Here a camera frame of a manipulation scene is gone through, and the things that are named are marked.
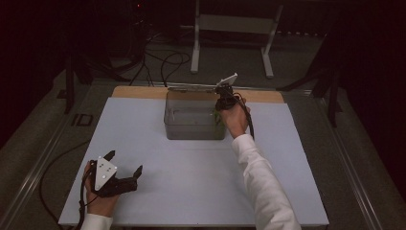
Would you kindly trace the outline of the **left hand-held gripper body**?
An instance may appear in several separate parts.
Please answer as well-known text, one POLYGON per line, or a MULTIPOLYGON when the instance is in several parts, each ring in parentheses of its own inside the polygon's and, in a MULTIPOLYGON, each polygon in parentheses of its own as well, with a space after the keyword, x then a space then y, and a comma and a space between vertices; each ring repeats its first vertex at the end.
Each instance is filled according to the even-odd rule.
POLYGON ((112 156, 90 161, 90 192, 99 197, 112 197, 138 189, 138 172, 126 178, 116 176, 118 167, 111 163, 112 156))

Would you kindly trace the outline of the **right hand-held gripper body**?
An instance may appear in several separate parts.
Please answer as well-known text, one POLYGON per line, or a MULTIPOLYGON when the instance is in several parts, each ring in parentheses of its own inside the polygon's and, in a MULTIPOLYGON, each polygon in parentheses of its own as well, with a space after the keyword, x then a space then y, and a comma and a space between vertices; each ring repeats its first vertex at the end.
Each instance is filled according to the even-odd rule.
POLYGON ((240 100, 239 96, 234 94, 233 83, 237 79, 237 73, 232 76, 222 79, 215 87, 215 94, 219 94, 220 97, 217 99, 215 104, 215 109, 217 111, 229 110, 233 108, 236 104, 239 104, 242 108, 245 108, 244 103, 240 100))

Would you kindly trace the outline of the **clear grey plastic container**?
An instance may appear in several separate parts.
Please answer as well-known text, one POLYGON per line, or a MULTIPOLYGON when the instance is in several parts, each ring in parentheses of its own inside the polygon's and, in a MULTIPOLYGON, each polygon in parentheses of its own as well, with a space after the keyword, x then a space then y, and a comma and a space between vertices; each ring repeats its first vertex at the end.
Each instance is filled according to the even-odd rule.
POLYGON ((223 140, 225 131, 214 126, 215 104, 212 92, 170 88, 166 96, 164 124, 170 140, 223 140))

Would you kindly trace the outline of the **person's left hand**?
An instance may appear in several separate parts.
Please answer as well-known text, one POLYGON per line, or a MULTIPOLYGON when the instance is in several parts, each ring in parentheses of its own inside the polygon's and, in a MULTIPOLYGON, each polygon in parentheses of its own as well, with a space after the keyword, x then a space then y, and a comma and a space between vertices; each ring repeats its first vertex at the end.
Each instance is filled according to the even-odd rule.
POLYGON ((98 197, 91 190, 91 182, 89 178, 86 178, 85 189, 86 201, 88 202, 87 213, 112 218, 119 196, 98 197))

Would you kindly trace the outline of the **person's right hand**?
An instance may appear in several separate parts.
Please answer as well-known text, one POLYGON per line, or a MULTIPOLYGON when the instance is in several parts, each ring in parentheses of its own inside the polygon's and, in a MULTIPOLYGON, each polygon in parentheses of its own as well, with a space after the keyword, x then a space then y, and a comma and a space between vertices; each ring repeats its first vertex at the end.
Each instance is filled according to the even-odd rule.
POLYGON ((220 115, 222 122, 234 139, 246 133, 248 120, 245 110, 240 104, 235 104, 228 110, 221 110, 220 115))

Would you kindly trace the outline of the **white table cover sheet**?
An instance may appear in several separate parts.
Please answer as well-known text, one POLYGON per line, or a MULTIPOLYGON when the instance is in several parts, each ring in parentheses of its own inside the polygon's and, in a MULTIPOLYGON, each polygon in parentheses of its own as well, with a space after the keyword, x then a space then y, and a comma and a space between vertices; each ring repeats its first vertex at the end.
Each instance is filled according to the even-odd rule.
MULTIPOLYGON (((165 101, 110 98, 84 158, 110 151, 119 178, 143 170, 136 191, 117 204, 116 226, 251 226, 254 211, 241 169, 222 140, 168 139, 165 101)), ((299 223, 328 223, 290 109, 285 103, 250 103, 255 141, 280 180, 299 223)))

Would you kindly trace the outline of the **white metal stand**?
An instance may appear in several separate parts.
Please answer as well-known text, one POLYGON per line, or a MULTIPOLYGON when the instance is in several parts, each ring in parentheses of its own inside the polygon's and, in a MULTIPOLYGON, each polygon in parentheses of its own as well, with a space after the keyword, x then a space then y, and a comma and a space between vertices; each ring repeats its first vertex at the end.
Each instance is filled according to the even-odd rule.
POLYGON ((197 74, 199 70, 200 57, 200 32, 201 31, 218 31, 232 33, 247 33, 257 35, 268 35, 268 41, 260 49, 265 77, 272 79, 275 77, 269 53, 277 33, 279 21, 282 16, 283 5, 277 6, 275 15, 272 19, 202 14, 200 12, 200 0, 195 0, 194 12, 194 42, 192 49, 191 73, 197 74))

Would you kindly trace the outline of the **black stand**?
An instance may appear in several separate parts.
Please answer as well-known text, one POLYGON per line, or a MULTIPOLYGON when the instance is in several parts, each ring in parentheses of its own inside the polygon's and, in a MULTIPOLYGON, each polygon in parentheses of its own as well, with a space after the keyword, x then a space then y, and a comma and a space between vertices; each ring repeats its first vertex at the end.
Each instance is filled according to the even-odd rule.
POLYGON ((65 59, 65 88, 57 94, 58 99, 65 100, 64 113, 68 114, 75 104, 75 78, 81 84, 91 84, 91 59, 85 54, 73 53, 65 59))
POLYGON ((323 98, 329 92, 327 117, 331 125, 337 127, 335 113, 339 108, 337 103, 340 78, 339 67, 343 52, 344 47, 340 36, 333 32, 328 33, 305 76, 286 86, 278 87, 277 90, 283 92, 291 91, 310 81, 316 80, 311 90, 311 95, 314 98, 323 98))

